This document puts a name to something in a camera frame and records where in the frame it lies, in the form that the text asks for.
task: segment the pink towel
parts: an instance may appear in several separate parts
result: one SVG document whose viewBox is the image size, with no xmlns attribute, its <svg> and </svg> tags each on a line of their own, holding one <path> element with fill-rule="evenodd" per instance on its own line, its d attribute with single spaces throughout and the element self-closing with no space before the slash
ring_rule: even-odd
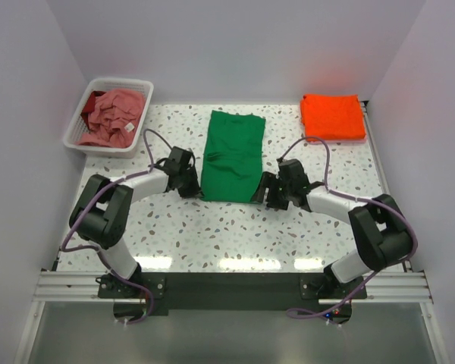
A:
<svg viewBox="0 0 455 364">
<path fill-rule="evenodd" d="M 145 97 L 131 89 L 112 89 L 96 98 L 89 114 L 89 133 L 78 145 L 127 148 L 133 142 L 145 107 Z"/>
</svg>

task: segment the orange towel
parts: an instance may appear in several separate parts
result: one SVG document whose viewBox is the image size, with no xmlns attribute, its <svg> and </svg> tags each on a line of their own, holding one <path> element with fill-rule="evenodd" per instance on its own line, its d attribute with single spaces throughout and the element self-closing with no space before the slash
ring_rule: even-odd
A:
<svg viewBox="0 0 455 364">
<path fill-rule="evenodd" d="M 357 95 L 304 95 L 300 110 L 306 135 L 341 141 L 366 138 L 364 115 Z"/>
</svg>

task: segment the green cloth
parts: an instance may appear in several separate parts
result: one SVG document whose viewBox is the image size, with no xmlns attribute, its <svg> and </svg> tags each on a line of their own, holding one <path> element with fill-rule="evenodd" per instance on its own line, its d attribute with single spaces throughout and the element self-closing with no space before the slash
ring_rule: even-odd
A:
<svg viewBox="0 0 455 364">
<path fill-rule="evenodd" d="M 204 201 L 246 203 L 262 175 L 265 119 L 212 111 L 201 188 Z"/>
</svg>

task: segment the white backdrop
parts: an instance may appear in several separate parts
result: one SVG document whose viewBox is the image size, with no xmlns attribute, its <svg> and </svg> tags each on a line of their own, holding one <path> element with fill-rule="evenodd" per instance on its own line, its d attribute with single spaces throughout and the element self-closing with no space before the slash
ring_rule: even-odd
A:
<svg viewBox="0 0 455 364">
<path fill-rule="evenodd" d="M 426 2 L 369 112 L 455 363 L 455 0 Z"/>
<path fill-rule="evenodd" d="M 83 157 L 61 136 L 84 87 L 47 4 L 0 0 L 0 364 L 14 358 L 79 183 Z"/>
<path fill-rule="evenodd" d="M 424 0 L 48 0 L 90 80 L 151 80 L 154 102 L 368 99 Z"/>
</svg>

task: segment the laundry basket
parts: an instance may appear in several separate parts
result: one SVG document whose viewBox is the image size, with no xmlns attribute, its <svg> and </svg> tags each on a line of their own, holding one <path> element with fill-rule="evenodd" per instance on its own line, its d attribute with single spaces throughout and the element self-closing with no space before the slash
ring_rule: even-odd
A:
<svg viewBox="0 0 455 364">
<path fill-rule="evenodd" d="M 134 89 L 135 91 L 141 92 L 146 99 L 145 108 L 143 108 L 142 116 L 140 117 L 140 122 L 138 123 L 138 128 L 135 132 L 135 137 L 133 142 L 127 148 L 107 148 L 104 146 L 78 146 L 77 142 L 80 140 L 83 133 L 88 131 L 84 120 L 81 118 L 81 112 L 84 108 L 84 105 L 88 101 L 89 95 L 93 91 L 109 91 L 110 89 Z M 83 97 L 79 105 L 74 112 L 74 116 L 67 127 L 66 134 L 63 138 L 63 143 L 67 148 L 72 148 L 80 150 L 81 152 L 87 155 L 102 155 L 106 157 L 116 157 L 116 158 L 133 158 L 135 156 L 135 151 L 137 150 L 138 139 L 143 128 L 143 122 L 145 121 L 146 111 L 149 108 L 150 99 L 152 98 L 153 84 L 149 81 L 142 80 L 130 80 L 127 78 L 117 78 L 117 77 L 104 77 L 96 78 L 92 80 L 86 91 L 84 91 Z"/>
</svg>

